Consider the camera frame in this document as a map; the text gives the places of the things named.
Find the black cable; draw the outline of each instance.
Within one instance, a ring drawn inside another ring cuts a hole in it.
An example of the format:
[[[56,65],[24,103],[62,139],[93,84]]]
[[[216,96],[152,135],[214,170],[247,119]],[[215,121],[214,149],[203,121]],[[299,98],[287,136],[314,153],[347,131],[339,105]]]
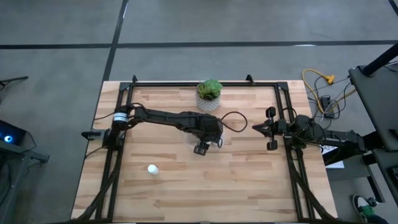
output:
[[[336,83],[342,82],[342,81],[347,80],[347,79],[349,79],[349,77],[348,77],[348,78],[344,78],[344,79],[342,79],[342,80],[338,80],[337,82],[333,82],[331,85],[334,85],[334,84],[336,84]],[[320,87],[320,88],[317,88],[317,89],[315,89],[315,90],[318,91],[318,90],[320,90],[320,89],[326,88],[326,87],[331,86],[331,85],[325,85],[325,86]]]
[[[294,135],[294,134],[291,134],[291,136],[292,136],[293,138],[297,138],[298,140],[304,142],[305,144],[306,144],[308,141],[311,141],[311,139],[304,140],[304,139],[302,139],[302,138],[300,138],[300,137],[298,137],[297,135]]]
[[[22,151],[21,154],[25,153],[25,152],[29,152],[29,151],[33,150],[34,148],[36,148],[36,146],[37,146],[36,142],[35,142],[35,139],[33,138],[32,134],[30,132],[28,132],[28,131],[26,131],[26,133],[29,134],[30,138],[32,139],[32,142],[33,142],[34,146],[32,148],[30,148],[30,149],[26,149],[25,151]]]
[[[6,198],[7,198],[7,196],[8,196],[8,193],[9,193],[10,190],[11,190],[11,185],[12,185],[12,180],[11,180],[11,173],[12,173],[12,170],[11,170],[11,166],[10,166],[10,164],[9,164],[8,162],[7,162],[7,167],[8,167],[8,190],[7,190],[5,196],[2,198],[2,200],[1,200],[1,202],[0,202],[0,207],[3,205],[4,201],[6,200]]]
[[[27,167],[27,172],[26,172],[26,174],[25,174],[24,177],[27,177],[27,175],[28,175],[29,172],[30,172],[30,168],[33,167],[33,166],[36,166],[36,165],[42,166],[42,163],[41,163],[41,162],[36,162],[35,164],[32,164],[32,165],[28,166],[28,167]]]
[[[7,182],[6,182],[6,184],[4,184],[4,187],[1,189],[1,191],[0,191],[0,195],[2,195],[2,193],[4,192],[4,190],[6,189],[6,187],[7,187]]]
[[[308,97],[308,99],[310,100],[311,103],[315,103],[316,106],[317,106],[317,110],[316,110],[315,114],[312,116],[312,118],[322,118],[321,116],[317,116],[317,113],[318,113],[318,111],[319,111],[317,101],[314,100],[314,99],[311,99],[311,98],[309,98],[309,97]],[[337,107],[338,107],[338,110],[339,110],[339,116],[338,116],[338,117],[340,117],[340,106],[337,105]],[[325,118],[325,119],[329,119],[329,124],[328,124],[327,127],[323,128],[323,129],[328,129],[328,128],[331,126],[331,121],[332,121],[333,119],[338,119],[338,117],[337,117],[337,118]]]
[[[113,113],[110,113],[110,114],[108,114],[108,115],[106,115],[106,116],[100,117],[100,118],[94,118],[94,120],[96,121],[96,120],[98,120],[98,119],[104,119],[104,118],[107,118],[108,116],[111,116],[112,114],[114,114],[114,112],[113,112]]]
[[[387,63],[386,65],[394,64],[394,63],[397,63],[397,62],[398,62],[398,60],[392,61],[392,62]]]
[[[312,122],[312,123],[313,123],[315,126],[318,126],[318,127],[321,129],[321,131],[322,131],[323,136],[321,137],[321,144],[322,144],[322,138],[325,139],[323,143],[326,143],[326,134],[325,134],[325,130],[324,130],[319,124],[317,124],[317,123],[315,123],[315,122]]]
[[[94,152],[96,152],[96,151],[98,151],[98,150],[100,150],[100,149],[102,149],[102,148],[104,148],[104,147],[106,147],[106,146],[101,146],[101,147],[95,149],[94,151],[91,151],[89,154],[87,154],[87,155],[85,156],[85,159],[86,159],[89,155],[91,155],[92,153],[94,153]]]
[[[244,122],[246,122],[246,124],[244,125],[244,127],[243,127],[241,130],[239,130],[239,131],[237,131],[237,130],[235,130],[235,129],[233,129],[233,128],[230,128],[228,125],[226,125],[226,124],[223,122],[224,118],[225,118],[227,115],[233,114],[233,113],[236,113],[236,114],[241,115],[241,116],[243,117],[243,119],[244,119]],[[246,129],[246,127],[248,126],[248,119],[247,119],[242,113],[237,112],[237,111],[231,111],[231,112],[226,113],[221,119],[218,120],[218,122],[220,122],[221,124],[223,124],[223,125],[224,125],[226,128],[228,128],[229,130],[234,131],[234,132],[236,132],[236,133],[240,133],[240,132],[244,131],[244,130]]]
[[[319,146],[319,144],[314,144],[314,143],[307,143],[311,146],[318,146],[321,149],[321,153],[323,153],[323,148]]]
[[[340,118],[340,114],[341,114],[340,105],[338,104],[338,102],[336,100],[333,100],[333,101],[335,101],[335,103],[337,104],[337,113],[338,113],[338,115],[337,115],[337,118],[330,118],[330,119],[339,119]]]
[[[321,98],[323,98],[323,97],[326,97],[326,96],[329,96],[329,98],[331,98],[331,95],[322,95],[322,96],[319,96],[318,97],[318,101],[320,101],[321,100]],[[318,101],[317,100],[314,100],[313,98],[311,98],[311,97],[307,97],[309,100],[311,100],[311,101],[313,101],[313,102],[315,102],[315,103],[318,103]]]
[[[313,83],[313,86],[315,87],[315,92],[317,93],[318,99],[319,99],[319,92],[318,92],[318,87],[317,87],[317,81],[318,81],[320,78],[323,78],[323,77],[319,76],[319,77],[315,80],[315,82]]]
[[[294,108],[289,108],[289,107],[283,108],[283,109],[282,109],[282,112],[285,111],[285,110],[291,110],[291,111],[293,111],[293,112],[294,112],[294,117],[295,117],[295,118],[297,117],[297,112],[296,112],[296,110],[295,110]]]
[[[310,127],[309,122],[307,122],[307,127],[308,127],[308,131],[310,132],[310,136],[312,136],[314,138],[314,133],[313,133],[313,131],[311,132],[311,127]]]
[[[348,88],[350,85],[351,85],[351,83],[347,84],[346,87],[345,87],[344,90],[343,90],[343,94],[344,94],[344,97],[343,97],[343,99],[344,99],[344,106],[343,106],[343,109],[338,110],[337,113],[339,113],[339,114],[346,108],[346,90],[347,90],[347,88]]]
[[[388,70],[390,70],[390,71],[392,71],[392,72],[398,72],[397,70],[394,70],[394,69],[389,68],[389,67],[387,67],[387,66],[383,66],[383,67],[386,68],[386,69],[388,69]]]

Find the wooden table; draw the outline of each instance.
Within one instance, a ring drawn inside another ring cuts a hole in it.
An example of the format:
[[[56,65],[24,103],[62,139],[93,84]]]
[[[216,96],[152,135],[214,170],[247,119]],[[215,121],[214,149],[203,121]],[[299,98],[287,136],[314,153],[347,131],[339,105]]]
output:
[[[298,114],[311,116],[302,81],[287,81],[292,105]],[[96,117],[113,112],[120,82],[104,82]],[[135,88],[133,102],[174,113],[197,111],[192,87]],[[276,107],[271,87],[226,87],[221,106],[211,114],[222,117],[229,111],[246,115],[248,128],[234,133],[224,128],[224,145],[211,148],[206,156],[193,153],[184,143],[187,134],[174,127],[138,124],[126,134],[123,162],[115,204],[114,222],[287,222],[296,213],[283,140],[279,148],[267,151],[260,133],[251,129],[266,120],[265,110]],[[95,121],[96,129],[110,127],[112,116]],[[244,121],[236,114],[225,123],[240,129]],[[89,143],[88,153],[101,141]],[[100,189],[106,150],[85,160],[72,212],[78,217]],[[320,203],[336,217],[336,209],[318,147],[304,150],[310,188]],[[150,175],[149,164],[159,167]],[[302,207],[307,217],[303,193]],[[108,209],[105,200],[104,212]]]

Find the black equipment stand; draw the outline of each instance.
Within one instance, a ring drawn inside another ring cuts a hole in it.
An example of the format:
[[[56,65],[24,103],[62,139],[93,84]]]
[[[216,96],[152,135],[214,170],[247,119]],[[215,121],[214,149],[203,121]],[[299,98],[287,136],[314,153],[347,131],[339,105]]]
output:
[[[0,85],[4,88],[8,83],[13,82],[13,81],[18,81],[18,80],[25,80],[28,79],[29,77],[24,76],[24,77],[17,77],[17,78],[9,78],[7,80],[0,80]]]
[[[11,182],[7,183],[11,188],[0,207],[0,223],[9,223],[10,221],[12,209],[15,207],[17,193],[21,186],[21,180],[24,178],[29,166],[29,161],[31,159],[36,159],[41,164],[44,164],[49,161],[49,158],[50,156],[48,154],[41,154],[33,150],[27,151],[26,148],[22,146],[0,141],[0,170],[5,168],[7,163],[9,168],[12,167]]]
[[[363,156],[363,164],[377,164],[398,205],[398,65],[391,62],[398,56],[398,44],[386,50],[367,66],[349,70],[355,86],[376,131],[364,136],[371,153]],[[368,178],[377,200],[384,197],[375,180]]]

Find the shoe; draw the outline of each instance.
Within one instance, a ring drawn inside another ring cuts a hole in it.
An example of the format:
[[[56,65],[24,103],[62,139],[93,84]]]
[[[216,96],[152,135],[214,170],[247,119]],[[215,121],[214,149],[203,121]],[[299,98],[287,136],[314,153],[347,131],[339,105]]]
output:
[[[354,195],[353,196],[353,205],[355,210],[358,212],[359,216],[362,219],[362,222],[368,223],[368,217],[374,215],[373,207],[368,204],[365,198]]]

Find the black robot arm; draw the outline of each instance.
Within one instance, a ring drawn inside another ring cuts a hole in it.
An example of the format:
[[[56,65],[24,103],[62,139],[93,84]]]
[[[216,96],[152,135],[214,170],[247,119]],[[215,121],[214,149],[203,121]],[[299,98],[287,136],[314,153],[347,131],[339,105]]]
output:
[[[263,124],[254,125],[252,128],[270,138],[267,143],[268,150],[277,149],[275,135],[283,135],[288,139],[288,143],[293,149],[305,149],[307,144],[318,144],[336,146],[337,150],[323,155],[325,165],[329,165],[354,155],[366,152],[363,137],[354,131],[330,131],[323,129],[315,123],[312,118],[305,115],[298,115],[291,124],[286,120],[279,119],[274,121],[275,108],[270,107],[266,111],[268,120]]]
[[[118,109],[114,115],[112,128],[105,134],[104,145],[113,145],[121,131],[131,129],[143,122],[174,126],[185,133],[193,134],[199,139],[193,152],[202,156],[209,148],[208,142],[214,142],[221,147],[223,124],[216,116],[191,111],[169,113],[150,110],[139,103],[122,106]]]

